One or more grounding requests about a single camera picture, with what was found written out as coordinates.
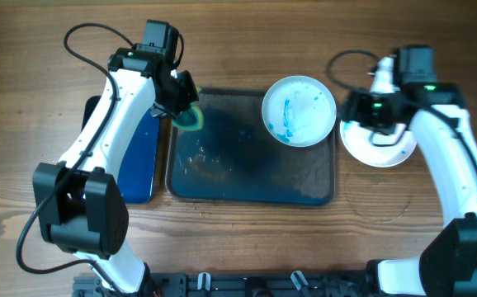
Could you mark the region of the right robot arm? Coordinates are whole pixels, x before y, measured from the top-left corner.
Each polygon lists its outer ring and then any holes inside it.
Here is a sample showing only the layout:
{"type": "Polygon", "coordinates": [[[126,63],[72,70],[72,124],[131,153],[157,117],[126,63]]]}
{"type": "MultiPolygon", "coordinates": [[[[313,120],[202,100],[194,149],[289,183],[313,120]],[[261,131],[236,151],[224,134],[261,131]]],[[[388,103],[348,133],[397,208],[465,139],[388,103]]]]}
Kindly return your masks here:
{"type": "Polygon", "coordinates": [[[339,113],[347,151],[392,167],[419,149],[437,189],[443,230],[416,257],[368,264],[373,295],[477,296],[477,144],[460,89],[440,82],[427,45],[376,65],[370,90],[352,87],[339,113]]]}

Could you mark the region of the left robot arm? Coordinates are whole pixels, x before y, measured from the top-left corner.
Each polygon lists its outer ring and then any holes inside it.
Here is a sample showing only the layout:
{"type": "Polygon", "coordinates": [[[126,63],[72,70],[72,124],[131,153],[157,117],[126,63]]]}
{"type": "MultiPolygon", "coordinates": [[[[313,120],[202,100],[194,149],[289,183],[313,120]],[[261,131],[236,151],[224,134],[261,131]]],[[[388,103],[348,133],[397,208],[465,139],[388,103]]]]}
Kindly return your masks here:
{"type": "Polygon", "coordinates": [[[185,131],[203,126],[198,88],[178,68],[184,49],[174,26],[147,21],[142,41],[118,49],[102,67],[106,86],[78,138],[57,163],[41,163],[33,175],[30,222],[39,224],[44,241],[90,266],[104,295],[161,293],[126,242],[129,212],[117,179],[144,116],[169,119],[185,131]]]}

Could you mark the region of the green yellow sponge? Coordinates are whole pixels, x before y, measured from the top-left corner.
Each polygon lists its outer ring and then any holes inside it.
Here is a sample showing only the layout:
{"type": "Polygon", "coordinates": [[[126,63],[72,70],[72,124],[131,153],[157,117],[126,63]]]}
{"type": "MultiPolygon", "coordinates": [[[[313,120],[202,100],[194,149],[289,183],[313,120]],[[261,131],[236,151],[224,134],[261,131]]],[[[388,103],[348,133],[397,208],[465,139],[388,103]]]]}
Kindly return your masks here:
{"type": "Polygon", "coordinates": [[[204,116],[196,105],[199,100],[200,87],[195,87],[193,93],[178,93],[172,98],[170,112],[175,127],[185,131],[197,131],[203,127],[204,116]]]}

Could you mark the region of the white plate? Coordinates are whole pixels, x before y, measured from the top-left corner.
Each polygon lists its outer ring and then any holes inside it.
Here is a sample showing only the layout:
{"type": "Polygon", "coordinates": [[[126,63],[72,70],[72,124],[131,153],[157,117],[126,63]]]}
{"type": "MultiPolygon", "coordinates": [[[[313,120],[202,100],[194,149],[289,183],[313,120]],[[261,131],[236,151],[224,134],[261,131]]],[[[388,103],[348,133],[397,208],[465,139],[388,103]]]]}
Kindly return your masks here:
{"type": "Polygon", "coordinates": [[[417,147],[406,125],[396,125],[393,134],[380,134],[360,127],[355,121],[339,123],[341,141],[358,161],[372,167],[393,167],[409,158],[417,147]]]}
{"type": "Polygon", "coordinates": [[[268,89],[262,100],[261,115],[274,139],[287,146],[304,148],[331,134],[337,105],[333,94],[320,81],[289,76],[268,89]]]}

